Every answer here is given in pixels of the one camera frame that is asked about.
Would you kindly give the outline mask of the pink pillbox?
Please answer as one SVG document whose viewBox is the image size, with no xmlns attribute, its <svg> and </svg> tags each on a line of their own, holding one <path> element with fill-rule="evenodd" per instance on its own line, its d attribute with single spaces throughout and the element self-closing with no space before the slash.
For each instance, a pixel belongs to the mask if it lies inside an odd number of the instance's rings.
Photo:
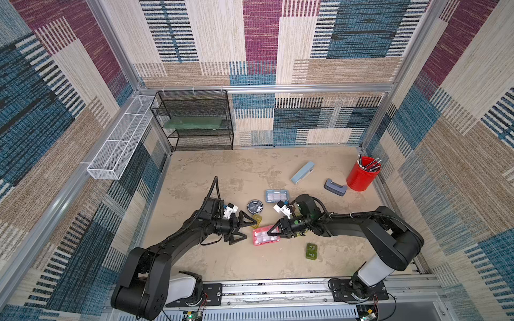
<svg viewBox="0 0 514 321">
<path fill-rule="evenodd" d="M 273 226 L 259 227 L 252 232 L 252 244 L 262 246 L 269 243 L 277 243 L 281 240 L 278 235 L 268 235 Z"/>
</svg>

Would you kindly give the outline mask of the round dark blue pillbox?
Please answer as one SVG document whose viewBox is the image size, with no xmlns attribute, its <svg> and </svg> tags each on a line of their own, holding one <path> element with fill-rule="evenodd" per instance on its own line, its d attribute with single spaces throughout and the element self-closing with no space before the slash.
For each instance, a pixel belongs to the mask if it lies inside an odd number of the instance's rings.
<svg viewBox="0 0 514 321">
<path fill-rule="evenodd" d="M 258 199 L 251 200 L 247 204 L 247 210 L 252 215 L 260 214 L 262 212 L 263 208 L 264 208 L 263 203 Z"/>
</svg>

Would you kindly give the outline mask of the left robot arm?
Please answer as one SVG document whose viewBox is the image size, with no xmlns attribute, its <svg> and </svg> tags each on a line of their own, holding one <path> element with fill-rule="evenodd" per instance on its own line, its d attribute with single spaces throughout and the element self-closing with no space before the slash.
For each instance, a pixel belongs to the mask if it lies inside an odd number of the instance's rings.
<svg viewBox="0 0 514 321">
<path fill-rule="evenodd" d="M 169 303 L 180 299 L 201 302 L 201 275 L 187 271 L 172 275 L 172 266 L 191 248 L 207 246 L 210 235 L 218 235 L 231 246 L 245 240 L 241 229 L 255 223 L 244 211 L 224 216 L 224 201 L 215 177 L 200 208 L 175 233 L 153 246 L 129 252 L 111 296 L 111 307 L 155 320 Z"/>
</svg>

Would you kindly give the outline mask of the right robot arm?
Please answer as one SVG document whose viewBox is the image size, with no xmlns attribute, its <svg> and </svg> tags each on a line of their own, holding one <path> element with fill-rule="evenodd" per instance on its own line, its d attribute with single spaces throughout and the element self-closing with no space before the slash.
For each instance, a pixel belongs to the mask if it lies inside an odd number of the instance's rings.
<svg viewBox="0 0 514 321">
<path fill-rule="evenodd" d="M 387 299 L 385 279 L 404 271 L 424 246 L 421 234 L 386 206 L 336 213 L 320 199 L 302 194 L 290 203 L 278 202 L 275 208 L 282 217 L 269 229 L 271 238 L 293 239 L 311 232 L 326 239 L 361 239 L 371 250 L 351 278 L 328 281 L 336 302 L 357 304 Z"/>
</svg>

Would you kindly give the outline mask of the small green two-compartment pillbox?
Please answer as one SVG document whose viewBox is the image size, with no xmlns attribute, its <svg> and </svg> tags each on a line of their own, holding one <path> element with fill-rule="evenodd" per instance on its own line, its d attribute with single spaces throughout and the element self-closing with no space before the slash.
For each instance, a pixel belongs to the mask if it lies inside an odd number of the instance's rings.
<svg viewBox="0 0 514 321">
<path fill-rule="evenodd" d="M 314 243 L 308 243 L 306 245 L 305 257 L 306 259 L 316 260 L 318 257 L 318 246 Z"/>
</svg>

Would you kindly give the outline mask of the blue six-compartment pillbox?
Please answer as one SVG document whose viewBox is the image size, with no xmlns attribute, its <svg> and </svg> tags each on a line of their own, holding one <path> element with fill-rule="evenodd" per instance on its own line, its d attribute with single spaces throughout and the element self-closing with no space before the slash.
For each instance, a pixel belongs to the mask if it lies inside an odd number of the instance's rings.
<svg viewBox="0 0 514 321">
<path fill-rule="evenodd" d="M 264 198 L 267 203 L 286 202 L 289 200 L 289 192 L 285 189 L 267 189 Z"/>
</svg>

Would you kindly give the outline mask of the yellow two-compartment pillbox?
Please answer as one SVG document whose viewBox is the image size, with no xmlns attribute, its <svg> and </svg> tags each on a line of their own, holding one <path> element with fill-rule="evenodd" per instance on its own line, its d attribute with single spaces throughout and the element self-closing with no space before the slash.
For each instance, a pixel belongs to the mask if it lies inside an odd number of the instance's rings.
<svg viewBox="0 0 514 321">
<path fill-rule="evenodd" d="M 261 215 L 256 214 L 256 215 L 254 215 L 252 218 L 253 218 L 253 219 L 254 219 L 254 221 L 255 221 L 255 224 L 252 226 L 252 228 L 253 228 L 253 229 L 258 229 L 258 228 L 260 227 L 261 222 L 262 222 L 262 216 L 261 216 Z"/>
</svg>

